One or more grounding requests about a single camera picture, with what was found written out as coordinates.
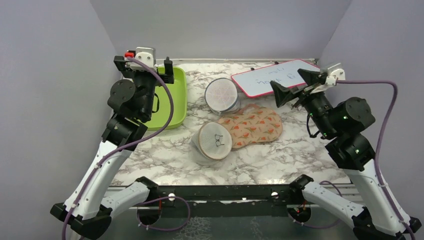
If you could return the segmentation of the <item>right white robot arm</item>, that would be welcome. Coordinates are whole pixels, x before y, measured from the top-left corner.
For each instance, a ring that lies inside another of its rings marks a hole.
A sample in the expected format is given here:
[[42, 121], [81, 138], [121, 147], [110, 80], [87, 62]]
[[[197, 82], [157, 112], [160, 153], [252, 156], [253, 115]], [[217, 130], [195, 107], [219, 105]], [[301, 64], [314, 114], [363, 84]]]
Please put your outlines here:
[[350, 178], [363, 204], [351, 202], [326, 190], [307, 175], [289, 184], [289, 199], [302, 204], [311, 202], [347, 224], [359, 240], [412, 239], [422, 224], [408, 215], [397, 202], [379, 165], [380, 149], [373, 148], [362, 132], [375, 122], [367, 101], [350, 97], [332, 106], [325, 91], [348, 81], [341, 72], [318, 72], [299, 69], [305, 86], [287, 88], [276, 81], [270, 85], [278, 107], [289, 101], [303, 107], [322, 138], [328, 140], [326, 150], [339, 169]]

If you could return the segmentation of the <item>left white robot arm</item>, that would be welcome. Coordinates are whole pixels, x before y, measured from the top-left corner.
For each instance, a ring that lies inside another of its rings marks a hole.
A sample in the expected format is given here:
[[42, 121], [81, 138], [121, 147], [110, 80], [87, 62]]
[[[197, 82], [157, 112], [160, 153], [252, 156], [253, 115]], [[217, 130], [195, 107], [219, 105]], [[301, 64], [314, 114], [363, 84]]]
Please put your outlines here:
[[50, 214], [63, 223], [62, 239], [66, 239], [67, 229], [72, 229], [83, 238], [96, 240], [105, 233], [115, 216], [136, 203], [149, 206], [157, 200], [157, 191], [139, 181], [110, 198], [104, 196], [137, 145], [156, 136], [156, 133], [147, 135], [146, 123], [158, 111], [154, 107], [158, 86], [163, 87], [170, 105], [168, 117], [159, 131], [171, 123], [175, 112], [169, 90], [169, 85], [175, 81], [173, 62], [169, 58], [164, 60], [163, 73], [158, 72], [152, 55], [141, 57], [134, 51], [115, 56], [113, 62], [123, 78], [110, 89], [107, 105], [112, 115], [98, 151], [70, 197], [54, 204], [50, 210]]

